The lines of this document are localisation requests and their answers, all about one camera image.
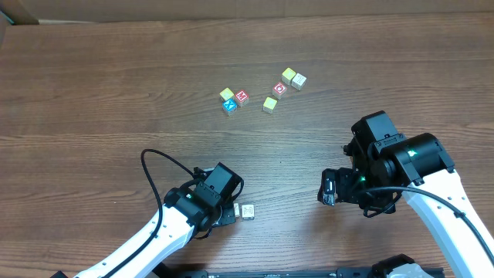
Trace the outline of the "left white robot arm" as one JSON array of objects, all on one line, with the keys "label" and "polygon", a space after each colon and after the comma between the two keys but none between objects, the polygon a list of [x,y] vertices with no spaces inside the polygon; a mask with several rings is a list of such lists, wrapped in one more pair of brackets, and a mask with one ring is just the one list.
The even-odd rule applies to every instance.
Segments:
[{"label": "left white robot arm", "polygon": [[222,225],[227,217],[235,221],[231,190],[218,193],[204,183],[191,190],[188,186],[172,188],[164,204],[151,220],[121,247],[76,278],[149,277],[164,259],[183,248],[200,232]]}]

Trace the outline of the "blue T wooden block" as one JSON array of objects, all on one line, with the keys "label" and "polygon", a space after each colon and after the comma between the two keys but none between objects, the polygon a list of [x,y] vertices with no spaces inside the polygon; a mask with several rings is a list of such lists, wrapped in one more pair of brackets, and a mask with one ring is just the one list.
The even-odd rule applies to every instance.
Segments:
[{"label": "blue T wooden block", "polygon": [[236,218],[239,218],[240,217],[240,206],[239,206],[239,203],[234,203],[234,213],[235,213],[235,217]]}]

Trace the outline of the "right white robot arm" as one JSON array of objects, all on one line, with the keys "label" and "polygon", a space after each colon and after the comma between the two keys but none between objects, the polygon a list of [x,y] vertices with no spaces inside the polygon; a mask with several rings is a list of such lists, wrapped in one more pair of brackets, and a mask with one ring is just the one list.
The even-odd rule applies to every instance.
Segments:
[{"label": "right white robot arm", "polygon": [[493,237],[473,208],[455,164],[425,133],[387,134],[344,147],[352,168],[326,169],[318,192],[324,205],[356,204],[367,218],[392,214],[403,198],[423,221],[457,277],[493,275]]}]

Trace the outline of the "W wooden block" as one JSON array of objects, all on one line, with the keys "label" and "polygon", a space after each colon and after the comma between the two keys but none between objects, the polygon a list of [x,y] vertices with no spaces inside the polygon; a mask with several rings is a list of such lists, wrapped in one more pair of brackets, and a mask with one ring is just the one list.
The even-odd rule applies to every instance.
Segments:
[{"label": "W wooden block", "polygon": [[241,207],[242,218],[244,220],[253,220],[255,218],[255,207],[254,205],[247,204]]}]

